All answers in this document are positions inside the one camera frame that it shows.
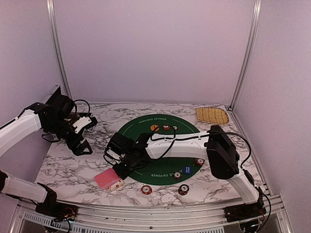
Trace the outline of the pink playing card deck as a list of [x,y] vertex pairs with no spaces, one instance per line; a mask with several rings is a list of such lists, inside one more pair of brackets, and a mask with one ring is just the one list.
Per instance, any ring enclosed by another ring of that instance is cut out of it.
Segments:
[[119,182],[121,178],[117,175],[114,169],[109,168],[96,175],[94,180],[100,188],[108,189],[115,183]]

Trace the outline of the orange big blind button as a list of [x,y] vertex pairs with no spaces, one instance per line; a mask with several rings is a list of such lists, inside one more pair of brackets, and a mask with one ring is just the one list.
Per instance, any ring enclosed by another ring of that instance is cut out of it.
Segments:
[[159,131],[159,126],[158,125],[152,125],[150,127],[150,129],[151,129],[152,132],[157,132],[157,131]]

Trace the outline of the red poker chips moved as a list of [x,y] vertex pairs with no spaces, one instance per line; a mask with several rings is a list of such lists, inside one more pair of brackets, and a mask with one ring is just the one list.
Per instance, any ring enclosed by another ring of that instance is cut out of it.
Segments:
[[169,125],[163,124],[162,129],[168,131],[171,127]]

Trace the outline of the blue small blind button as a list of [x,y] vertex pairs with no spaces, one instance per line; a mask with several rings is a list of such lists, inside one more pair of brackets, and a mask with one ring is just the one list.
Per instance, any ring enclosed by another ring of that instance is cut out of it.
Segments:
[[192,166],[184,166],[182,168],[182,172],[185,175],[191,175],[193,173],[193,167]]

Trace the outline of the dark red poker chip stack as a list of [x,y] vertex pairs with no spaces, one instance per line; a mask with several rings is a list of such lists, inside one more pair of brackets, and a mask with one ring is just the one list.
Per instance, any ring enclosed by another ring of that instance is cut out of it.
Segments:
[[182,184],[182,185],[180,185],[180,187],[178,189],[178,193],[179,193],[179,195],[184,196],[184,195],[186,195],[189,192],[189,189],[190,188],[189,188],[188,185]]

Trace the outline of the red chips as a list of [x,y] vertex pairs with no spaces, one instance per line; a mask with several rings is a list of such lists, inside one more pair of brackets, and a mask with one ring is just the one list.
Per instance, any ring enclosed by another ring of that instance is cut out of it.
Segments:
[[195,163],[196,163],[198,166],[202,166],[202,165],[205,163],[205,160],[204,160],[204,159],[201,159],[201,158],[196,158],[196,159],[195,159]]

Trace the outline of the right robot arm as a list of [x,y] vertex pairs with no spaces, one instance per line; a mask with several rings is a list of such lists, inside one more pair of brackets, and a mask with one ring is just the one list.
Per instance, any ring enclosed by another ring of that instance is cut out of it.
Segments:
[[244,169],[235,144],[218,125],[206,132],[188,134],[160,134],[153,130],[141,133],[136,140],[115,133],[108,142],[104,157],[114,160],[113,169],[121,178],[134,170],[165,158],[194,158],[209,162],[211,174],[226,180],[241,196],[241,214],[252,217],[262,204],[262,190],[255,185],[252,175]]

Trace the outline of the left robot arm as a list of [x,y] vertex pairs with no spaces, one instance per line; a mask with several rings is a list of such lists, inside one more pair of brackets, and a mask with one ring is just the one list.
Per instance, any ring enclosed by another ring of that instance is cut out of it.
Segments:
[[[43,130],[56,136],[56,142],[64,140],[76,156],[92,154],[83,132],[98,123],[90,114],[78,116],[77,105],[65,95],[49,98],[46,103],[36,102],[26,107],[17,117],[0,128],[0,153],[4,155],[12,146],[28,135]],[[3,194],[29,199],[42,205],[51,216],[61,212],[57,194],[47,186],[0,173],[0,191]]]

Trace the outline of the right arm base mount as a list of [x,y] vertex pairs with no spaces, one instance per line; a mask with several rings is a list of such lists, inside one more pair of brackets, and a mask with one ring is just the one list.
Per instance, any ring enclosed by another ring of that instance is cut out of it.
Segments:
[[267,213],[265,207],[253,204],[240,204],[224,208],[227,222],[235,222],[258,217]]

